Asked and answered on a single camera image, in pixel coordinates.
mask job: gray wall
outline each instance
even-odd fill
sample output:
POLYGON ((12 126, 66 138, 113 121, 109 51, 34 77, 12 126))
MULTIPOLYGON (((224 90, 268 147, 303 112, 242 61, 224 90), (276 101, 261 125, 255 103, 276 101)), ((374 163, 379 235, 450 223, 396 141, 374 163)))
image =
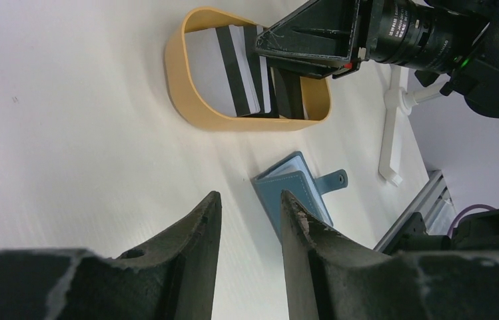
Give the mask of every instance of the gray wall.
MULTIPOLYGON (((411 73, 408 90, 420 88, 411 73)), ((480 116, 460 95, 414 108, 410 122, 428 169, 441 169, 457 211, 499 207, 499 119, 480 116)))

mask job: white tabletop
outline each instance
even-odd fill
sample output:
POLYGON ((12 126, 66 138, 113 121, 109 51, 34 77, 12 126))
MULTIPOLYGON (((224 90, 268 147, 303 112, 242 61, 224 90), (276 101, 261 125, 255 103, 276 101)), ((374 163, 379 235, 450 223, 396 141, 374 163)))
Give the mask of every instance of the white tabletop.
POLYGON ((0 1, 0 247, 117 256, 222 194, 214 319, 286 319, 280 244, 249 179, 301 150, 335 227, 374 247, 428 180, 408 126, 400 187, 378 174, 390 68, 330 81, 332 114, 290 133, 211 133, 175 111, 163 48, 194 7, 264 25, 303 0, 0 1))

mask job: stitching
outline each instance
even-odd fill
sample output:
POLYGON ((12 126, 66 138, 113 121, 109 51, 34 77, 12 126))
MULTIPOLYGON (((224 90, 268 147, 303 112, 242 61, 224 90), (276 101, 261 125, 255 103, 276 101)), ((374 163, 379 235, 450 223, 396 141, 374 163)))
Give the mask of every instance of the stitching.
POLYGON ((312 204, 312 201, 310 200, 310 199, 312 199, 312 197, 308 194, 308 191, 306 190, 306 185, 304 184, 304 181, 302 180, 302 177, 300 175, 295 175, 292 177, 278 178, 278 179, 271 179, 271 180, 263 181, 263 182, 257 181, 256 184, 264 185, 266 183, 272 183, 272 182, 277 182, 277 181, 282 181, 282 180, 287 180, 287 179, 294 179, 295 177, 298 178, 298 180, 300 180, 300 184, 302 185, 302 189, 304 190, 304 193, 306 193, 306 200, 308 200, 308 204, 310 205, 310 208, 314 208, 314 205, 312 204))

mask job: wire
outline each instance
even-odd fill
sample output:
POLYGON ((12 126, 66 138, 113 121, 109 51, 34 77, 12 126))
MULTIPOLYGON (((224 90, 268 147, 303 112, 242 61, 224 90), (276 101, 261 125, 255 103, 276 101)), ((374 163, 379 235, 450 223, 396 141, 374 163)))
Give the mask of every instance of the wire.
POLYGON ((451 226, 449 226, 449 230, 447 231, 447 236, 451 237, 453 235, 453 229, 455 228, 455 226, 457 225, 459 220, 461 220, 461 218, 463 218, 467 213, 469 213, 470 211, 473 211, 475 209, 484 209, 484 210, 488 210, 488 211, 496 210, 496 208, 494 208, 494 207, 491 207, 489 205, 483 205, 483 204, 468 206, 467 208, 465 208, 461 212, 459 212, 459 214, 455 217, 455 219, 453 219, 453 222, 451 222, 451 226))

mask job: wallet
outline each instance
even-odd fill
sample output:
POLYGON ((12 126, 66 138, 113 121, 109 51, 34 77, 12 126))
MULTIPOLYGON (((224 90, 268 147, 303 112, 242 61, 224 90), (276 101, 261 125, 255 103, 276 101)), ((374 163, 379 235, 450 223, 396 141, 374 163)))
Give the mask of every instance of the wallet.
POLYGON ((251 183, 280 239, 280 194, 283 190, 290 191, 317 219, 333 226, 322 195, 347 187, 348 179, 343 169, 314 179, 304 156, 297 151, 251 179, 251 183))

